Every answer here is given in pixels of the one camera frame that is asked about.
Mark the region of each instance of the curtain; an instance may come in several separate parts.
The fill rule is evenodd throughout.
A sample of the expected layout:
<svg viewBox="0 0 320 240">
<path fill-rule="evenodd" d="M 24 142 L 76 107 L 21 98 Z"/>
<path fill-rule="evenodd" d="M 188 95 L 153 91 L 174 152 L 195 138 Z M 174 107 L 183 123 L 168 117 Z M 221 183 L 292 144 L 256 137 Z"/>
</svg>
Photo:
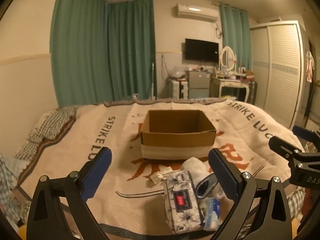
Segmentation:
<svg viewBox="0 0 320 240">
<path fill-rule="evenodd" d="M 104 38 L 105 0 L 56 0 L 52 75 L 59 106 L 112 101 Z"/>
<path fill-rule="evenodd" d="M 153 0 L 106 4 L 106 55 L 113 100 L 156 95 Z"/>
<path fill-rule="evenodd" d="M 229 46 L 237 57 L 236 67 L 251 69 L 251 34 L 248 13 L 244 10 L 220 5 L 223 47 Z"/>
</svg>

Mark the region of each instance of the black tv screen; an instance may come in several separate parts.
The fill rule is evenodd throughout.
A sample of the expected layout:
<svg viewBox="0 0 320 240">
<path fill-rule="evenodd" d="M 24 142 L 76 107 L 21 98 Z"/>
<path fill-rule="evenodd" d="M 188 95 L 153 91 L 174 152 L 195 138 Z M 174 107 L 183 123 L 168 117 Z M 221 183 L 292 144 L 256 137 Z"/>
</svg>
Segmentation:
<svg viewBox="0 0 320 240">
<path fill-rule="evenodd" d="M 210 41 L 186 39 L 185 59 L 219 63 L 219 44 Z"/>
</svg>

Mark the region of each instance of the metal screw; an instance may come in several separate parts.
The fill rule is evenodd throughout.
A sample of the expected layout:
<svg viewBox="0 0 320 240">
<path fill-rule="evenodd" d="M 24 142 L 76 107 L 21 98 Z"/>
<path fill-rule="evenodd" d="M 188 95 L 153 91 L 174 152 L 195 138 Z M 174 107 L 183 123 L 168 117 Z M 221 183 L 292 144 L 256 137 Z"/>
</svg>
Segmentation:
<svg viewBox="0 0 320 240">
<path fill-rule="evenodd" d="M 242 173 L 243 177 L 246 179 L 250 179 L 251 178 L 251 174 L 247 171 L 245 171 L 244 173 Z"/>
<path fill-rule="evenodd" d="M 40 181 L 41 181 L 41 182 L 44 182 L 44 181 L 47 180 L 47 178 L 48 178 L 48 177 L 47 177 L 46 175 L 43 175 L 43 176 L 40 177 Z"/>
<path fill-rule="evenodd" d="M 274 176 L 274 177 L 273 177 L 273 180 L 274 180 L 275 182 L 280 182 L 280 178 L 277 177 L 277 176 Z"/>
<path fill-rule="evenodd" d="M 70 177 L 76 178 L 76 177 L 78 177 L 78 174 L 79 173 L 77 171 L 73 171 L 73 172 L 70 173 Z"/>
</svg>

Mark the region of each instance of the white wardrobe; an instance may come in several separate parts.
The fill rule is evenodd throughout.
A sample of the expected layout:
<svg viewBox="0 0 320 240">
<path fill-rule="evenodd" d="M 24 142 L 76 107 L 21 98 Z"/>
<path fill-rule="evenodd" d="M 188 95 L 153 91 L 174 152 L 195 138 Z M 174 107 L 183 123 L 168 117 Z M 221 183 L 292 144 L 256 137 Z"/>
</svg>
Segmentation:
<svg viewBox="0 0 320 240">
<path fill-rule="evenodd" d="M 255 105 L 289 129 L 299 116 L 306 79 L 304 59 L 309 47 L 304 48 L 306 34 L 301 34 L 301 28 L 298 21 L 251 28 L 252 71 L 258 84 Z"/>
</svg>

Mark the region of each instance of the open cardboard box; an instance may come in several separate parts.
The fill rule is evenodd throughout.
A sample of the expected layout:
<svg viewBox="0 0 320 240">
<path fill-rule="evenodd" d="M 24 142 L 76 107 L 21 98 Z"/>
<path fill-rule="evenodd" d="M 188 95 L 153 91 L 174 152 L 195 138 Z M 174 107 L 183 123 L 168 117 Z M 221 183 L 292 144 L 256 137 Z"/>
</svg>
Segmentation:
<svg viewBox="0 0 320 240">
<path fill-rule="evenodd" d="M 207 157 L 216 129 L 200 110 L 150 110 L 141 129 L 142 157 L 186 160 Z"/>
</svg>

